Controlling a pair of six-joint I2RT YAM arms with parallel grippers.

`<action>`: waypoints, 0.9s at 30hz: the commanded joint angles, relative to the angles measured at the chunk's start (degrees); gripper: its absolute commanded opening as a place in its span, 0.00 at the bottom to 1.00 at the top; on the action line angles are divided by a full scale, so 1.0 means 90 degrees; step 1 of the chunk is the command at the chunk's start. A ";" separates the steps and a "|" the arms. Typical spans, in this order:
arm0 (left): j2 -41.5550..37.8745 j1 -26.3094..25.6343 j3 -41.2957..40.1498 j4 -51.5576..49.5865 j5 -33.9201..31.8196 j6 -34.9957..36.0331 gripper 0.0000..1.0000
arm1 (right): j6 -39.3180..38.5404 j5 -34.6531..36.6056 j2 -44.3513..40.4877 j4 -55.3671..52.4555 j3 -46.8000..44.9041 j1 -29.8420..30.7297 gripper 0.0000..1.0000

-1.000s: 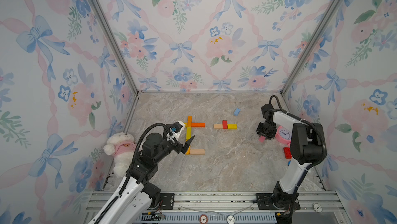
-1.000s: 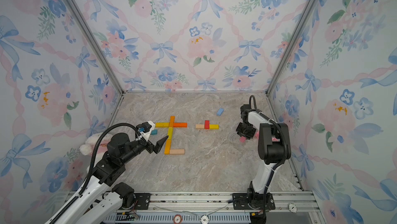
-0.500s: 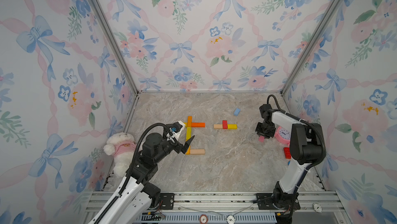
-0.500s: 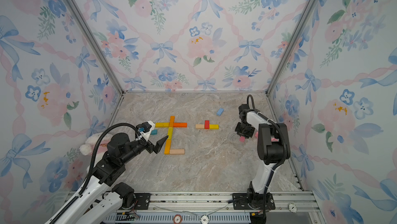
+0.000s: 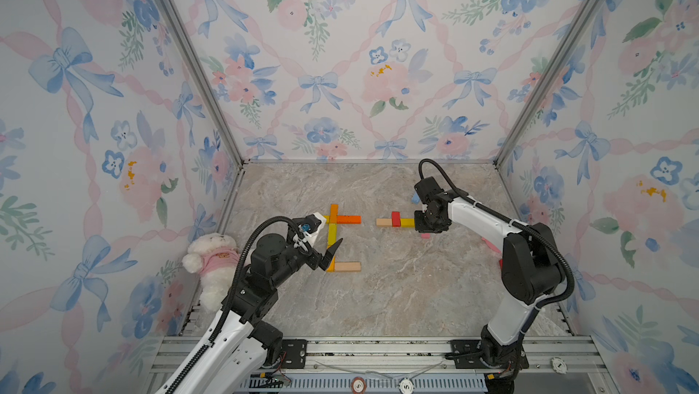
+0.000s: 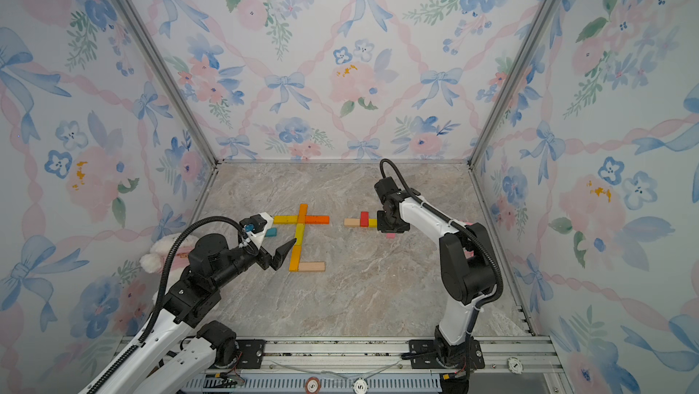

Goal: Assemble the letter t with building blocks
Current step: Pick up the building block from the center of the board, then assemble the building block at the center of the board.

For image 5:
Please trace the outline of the beige long block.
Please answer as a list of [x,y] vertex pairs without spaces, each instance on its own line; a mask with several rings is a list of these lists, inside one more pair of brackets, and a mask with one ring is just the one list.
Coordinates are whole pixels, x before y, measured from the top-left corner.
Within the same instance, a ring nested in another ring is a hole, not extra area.
[[362,264],[358,261],[339,261],[334,264],[334,272],[361,272]]

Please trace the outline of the lime yellow long block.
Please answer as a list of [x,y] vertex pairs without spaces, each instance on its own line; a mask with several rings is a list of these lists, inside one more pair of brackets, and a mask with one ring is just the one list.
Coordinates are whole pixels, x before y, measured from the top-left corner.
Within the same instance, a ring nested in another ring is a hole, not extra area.
[[327,248],[332,247],[338,241],[337,230],[336,223],[329,224]]

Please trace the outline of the red-orange long block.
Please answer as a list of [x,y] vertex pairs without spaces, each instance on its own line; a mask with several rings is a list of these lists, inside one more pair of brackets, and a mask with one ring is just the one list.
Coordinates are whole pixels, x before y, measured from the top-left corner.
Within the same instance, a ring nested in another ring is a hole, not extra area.
[[355,225],[362,223],[361,216],[338,216],[336,220],[337,224],[342,225]]

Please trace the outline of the red long block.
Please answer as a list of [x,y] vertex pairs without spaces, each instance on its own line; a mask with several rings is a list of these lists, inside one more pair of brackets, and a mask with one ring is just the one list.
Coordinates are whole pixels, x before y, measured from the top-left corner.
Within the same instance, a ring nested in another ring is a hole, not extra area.
[[393,226],[393,228],[402,227],[402,218],[400,217],[400,212],[393,211],[393,213],[391,213],[391,226]]

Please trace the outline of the beige short block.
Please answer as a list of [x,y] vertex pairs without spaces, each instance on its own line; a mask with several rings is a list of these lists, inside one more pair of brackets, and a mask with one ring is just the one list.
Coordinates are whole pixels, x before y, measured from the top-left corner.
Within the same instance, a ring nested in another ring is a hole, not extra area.
[[389,228],[393,226],[392,219],[376,219],[376,225],[381,228]]

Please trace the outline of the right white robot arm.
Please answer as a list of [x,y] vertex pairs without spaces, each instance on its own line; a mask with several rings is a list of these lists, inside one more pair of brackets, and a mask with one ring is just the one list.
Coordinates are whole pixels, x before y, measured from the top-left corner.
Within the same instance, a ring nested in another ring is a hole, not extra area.
[[418,173],[420,180],[414,186],[422,203],[414,213],[418,232],[439,234],[461,225],[501,252],[501,281],[506,293],[498,310],[482,328],[475,347],[454,350],[445,357],[449,361],[480,361],[487,368],[515,373],[525,336],[540,312],[573,294],[573,270],[544,223],[527,224],[486,206],[458,188],[433,159],[422,159]]

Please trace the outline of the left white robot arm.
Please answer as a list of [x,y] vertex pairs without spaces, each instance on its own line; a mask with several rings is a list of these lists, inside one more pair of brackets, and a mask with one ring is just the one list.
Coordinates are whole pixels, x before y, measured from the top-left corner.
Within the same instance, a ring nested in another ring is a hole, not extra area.
[[279,363],[283,334],[263,319],[278,288],[302,267],[327,270],[341,241],[314,244],[328,221],[320,213],[263,221],[243,246],[228,293],[206,333],[159,393],[234,393],[257,370]]

